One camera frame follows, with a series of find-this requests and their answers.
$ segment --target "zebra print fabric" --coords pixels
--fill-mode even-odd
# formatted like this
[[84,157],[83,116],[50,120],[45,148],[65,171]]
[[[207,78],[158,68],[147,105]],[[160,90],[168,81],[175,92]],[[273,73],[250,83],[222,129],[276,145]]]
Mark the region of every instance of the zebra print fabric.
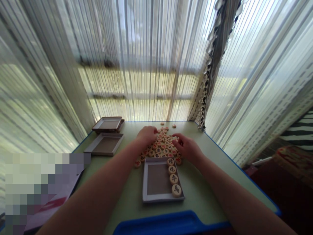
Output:
[[280,137],[303,150],[313,152],[313,107]]

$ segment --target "brown box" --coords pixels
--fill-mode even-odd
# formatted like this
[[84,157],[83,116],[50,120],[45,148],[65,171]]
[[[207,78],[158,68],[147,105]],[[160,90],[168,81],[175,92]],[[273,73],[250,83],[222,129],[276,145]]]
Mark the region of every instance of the brown box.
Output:
[[122,122],[122,117],[102,117],[100,120],[92,127],[92,130],[96,133],[100,132],[119,132]]

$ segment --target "green table top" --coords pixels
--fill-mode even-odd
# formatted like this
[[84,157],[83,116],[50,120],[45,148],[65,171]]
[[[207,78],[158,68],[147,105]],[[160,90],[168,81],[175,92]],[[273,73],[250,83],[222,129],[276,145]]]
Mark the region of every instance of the green table top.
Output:
[[[172,124],[177,125],[176,129],[172,128]],[[161,128],[160,122],[126,122],[121,130],[121,133],[124,133],[124,139],[117,153],[136,137],[142,127],[148,125],[156,126],[158,129]],[[164,127],[165,126],[170,128],[167,134],[182,133],[194,139],[209,159],[250,191],[268,208],[278,213],[279,209],[275,204],[244,174],[219,146],[211,140],[206,133],[197,130],[196,123],[191,121],[165,122]],[[96,136],[96,133],[92,132],[79,145],[74,153],[83,152]],[[91,164],[82,174],[77,189],[92,174],[109,161],[110,158],[111,157],[101,156],[91,157]],[[186,197],[183,202],[143,204],[143,169],[144,167],[141,166],[139,169],[133,169],[131,171],[104,234],[113,234],[116,226],[122,221],[187,210],[194,211],[200,221],[205,225],[214,225],[228,221],[209,184],[204,180],[200,172],[188,161],[185,160],[184,163],[178,167],[180,182]]]

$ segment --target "patterned fabric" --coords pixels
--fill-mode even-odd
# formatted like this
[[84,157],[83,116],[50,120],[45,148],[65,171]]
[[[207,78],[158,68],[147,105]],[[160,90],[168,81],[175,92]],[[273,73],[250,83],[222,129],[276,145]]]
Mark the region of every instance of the patterned fabric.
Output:
[[296,146],[285,146],[274,156],[277,162],[294,177],[313,188],[313,154]]
[[292,145],[313,152],[313,107],[292,124],[281,136]]
[[204,72],[203,81],[195,96],[194,104],[189,114],[189,120],[195,120],[198,129],[205,130],[205,116],[213,95],[216,77],[219,71],[222,56],[225,53],[229,34],[234,27],[234,18],[241,6],[241,1],[218,0],[215,4],[216,19],[214,27],[209,34],[209,45],[206,52],[208,60]]

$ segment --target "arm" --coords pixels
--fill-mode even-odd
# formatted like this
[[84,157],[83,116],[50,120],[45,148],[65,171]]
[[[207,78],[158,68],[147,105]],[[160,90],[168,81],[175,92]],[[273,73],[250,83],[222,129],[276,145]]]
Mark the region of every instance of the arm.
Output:
[[137,157],[157,138],[144,127],[137,138],[112,157],[38,231],[41,234],[102,234]]
[[296,234],[262,202],[209,160],[199,146],[182,134],[173,144],[210,184],[223,211],[238,234]]

